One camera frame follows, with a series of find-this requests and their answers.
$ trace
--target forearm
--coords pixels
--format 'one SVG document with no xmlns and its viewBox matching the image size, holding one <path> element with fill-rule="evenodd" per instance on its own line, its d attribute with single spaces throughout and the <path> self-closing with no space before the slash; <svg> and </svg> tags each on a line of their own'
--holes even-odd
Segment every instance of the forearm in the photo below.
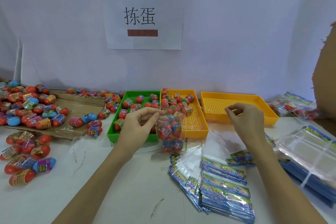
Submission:
<svg viewBox="0 0 336 224">
<path fill-rule="evenodd" d="M 114 178 L 126 162 L 123 154 L 113 149 L 52 224 L 92 223 Z"/>
<path fill-rule="evenodd" d="M 327 223 L 290 179 L 268 145 L 252 152 L 279 223 Z"/>
</svg>

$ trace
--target white wall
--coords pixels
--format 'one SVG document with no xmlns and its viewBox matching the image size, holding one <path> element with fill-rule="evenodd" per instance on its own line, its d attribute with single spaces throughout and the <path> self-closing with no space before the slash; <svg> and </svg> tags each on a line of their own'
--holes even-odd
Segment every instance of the white wall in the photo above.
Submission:
<svg viewBox="0 0 336 224">
<path fill-rule="evenodd" d="M 187 88 L 265 99 L 288 89 L 296 92 L 297 86 L 304 96 L 312 92 L 297 65 L 306 55 L 305 43 L 326 36 L 336 19 L 331 12 L 324 19 L 313 16 L 314 2 L 184 0 L 183 50 L 147 51 L 107 48 L 100 0 L 0 0 L 24 44 L 24 83 L 35 84 L 40 78 L 49 88 Z M 298 44 L 307 9 L 311 15 L 305 17 L 317 21 L 308 28 L 314 32 L 304 34 L 307 39 Z M 309 68 L 319 48 L 318 40 L 311 43 L 309 55 L 314 58 L 305 61 L 312 64 Z M 298 79 L 290 82 L 288 74 Z"/>
<path fill-rule="evenodd" d="M 18 38 L 12 32 L 0 6 L 0 77 L 14 78 L 17 48 Z"/>
</svg>

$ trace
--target hand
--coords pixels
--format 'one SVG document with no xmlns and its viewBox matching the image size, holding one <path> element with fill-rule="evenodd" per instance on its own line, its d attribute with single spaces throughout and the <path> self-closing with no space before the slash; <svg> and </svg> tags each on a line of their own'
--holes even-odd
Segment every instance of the hand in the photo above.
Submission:
<svg viewBox="0 0 336 224">
<path fill-rule="evenodd" d="M 126 115 L 115 148 L 123 152 L 127 161 L 144 144 L 157 119 L 164 114 L 165 112 L 162 110 L 145 107 Z"/>
<path fill-rule="evenodd" d="M 264 131 L 264 112 L 262 110 L 254 105 L 235 103 L 225 108 L 225 111 L 235 131 L 249 151 L 267 145 Z"/>
</svg>

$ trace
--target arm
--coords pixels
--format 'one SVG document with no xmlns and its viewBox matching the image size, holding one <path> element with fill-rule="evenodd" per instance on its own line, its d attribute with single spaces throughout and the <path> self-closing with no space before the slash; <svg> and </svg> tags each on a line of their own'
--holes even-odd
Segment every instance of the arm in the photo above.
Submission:
<svg viewBox="0 0 336 224">
<path fill-rule="evenodd" d="M 327 223 L 283 170 L 265 140 L 263 111 L 242 103 L 229 106 L 225 111 L 257 164 L 277 221 L 281 224 Z"/>
<path fill-rule="evenodd" d="M 164 111 L 145 107 L 126 116 L 113 150 L 52 224 L 93 222 L 114 178 L 146 141 L 160 114 Z"/>
</svg>

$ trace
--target cardboard box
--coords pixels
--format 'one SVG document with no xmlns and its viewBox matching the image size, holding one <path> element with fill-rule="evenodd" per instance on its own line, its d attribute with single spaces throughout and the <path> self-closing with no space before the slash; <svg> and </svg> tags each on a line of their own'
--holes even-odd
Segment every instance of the cardboard box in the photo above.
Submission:
<svg viewBox="0 0 336 224">
<path fill-rule="evenodd" d="M 336 22 L 330 31 L 313 73 L 314 94 L 317 108 L 328 118 L 314 121 L 336 136 Z"/>
<path fill-rule="evenodd" d="M 0 78 L 0 82 L 9 82 L 9 80 Z M 81 118 L 84 114 L 88 114 L 90 112 L 93 112 L 94 114 L 98 115 L 105 106 L 105 100 L 102 97 L 93 97 L 93 98 L 81 97 L 74 94 L 65 94 L 52 90 L 50 91 L 50 94 L 55 95 L 57 97 L 54 103 L 55 105 L 66 107 L 69 109 L 69 114 L 66 117 L 65 123 L 62 126 L 52 127 L 46 130 L 28 128 L 26 126 L 17 126 L 17 127 L 6 126 L 6 127 L 18 130 L 35 131 L 44 135 L 51 135 L 54 137 L 73 140 L 77 137 L 84 135 L 86 133 L 87 126 L 85 124 L 80 128 L 73 128 L 68 124 L 69 119 L 72 117 Z"/>
</svg>

